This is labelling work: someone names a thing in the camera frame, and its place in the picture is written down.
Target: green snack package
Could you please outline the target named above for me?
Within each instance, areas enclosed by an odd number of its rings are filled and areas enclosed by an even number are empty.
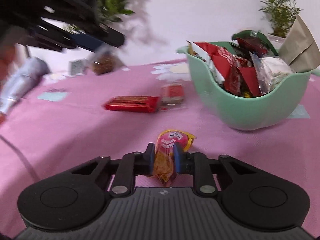
[[[262,44],[265,45],[270,51],[271,55],[270,56],[279,56],[278,52],[276,49],[273,47],[269,39],[267,38],[266,35],[264,35],[261,32],[256,32],[253,30],[245,30],[236,34],[233,34],[232,40],[236,40],[237,38],[245,39],[249,37],[257,37],[261,40]]]

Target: ribbed gray surface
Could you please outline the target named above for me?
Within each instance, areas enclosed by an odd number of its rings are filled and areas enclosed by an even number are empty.
[[[137,188],[114,199],[102,216],[77,231],[48,233],[27,228],[16,240],[311,240],[301,228],[261,233],[229,219],[217,201],[191,188]]]

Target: beige paper package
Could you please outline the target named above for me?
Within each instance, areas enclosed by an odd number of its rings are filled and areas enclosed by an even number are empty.
[[[297,73],[313,70],[320,65],[319,48],[299,15],[279,50],[279,56]]]

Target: light blue sticker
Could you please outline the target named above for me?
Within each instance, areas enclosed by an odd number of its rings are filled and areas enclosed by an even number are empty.
[[[310,115],[303,105],[298,105],[297,108],[289,115],[289,119],[309,119]]]
[[[63,100],[67,96],[67,92],[44,92],[39,95],[38,99],[48,100],[52,102],[58,102]]]

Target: green bowl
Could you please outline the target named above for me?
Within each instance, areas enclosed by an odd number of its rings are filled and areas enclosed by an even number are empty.
[[[230,42],[211,42],[234,53]],[[202,102],[225,124],[238,130],[256,130],[286,119],[297,107],[306,91],[311,71],[286,77],[272,92],[258,98],[241,98],[229,94],[213,79],[206,64],[188,53],[190,74]]]

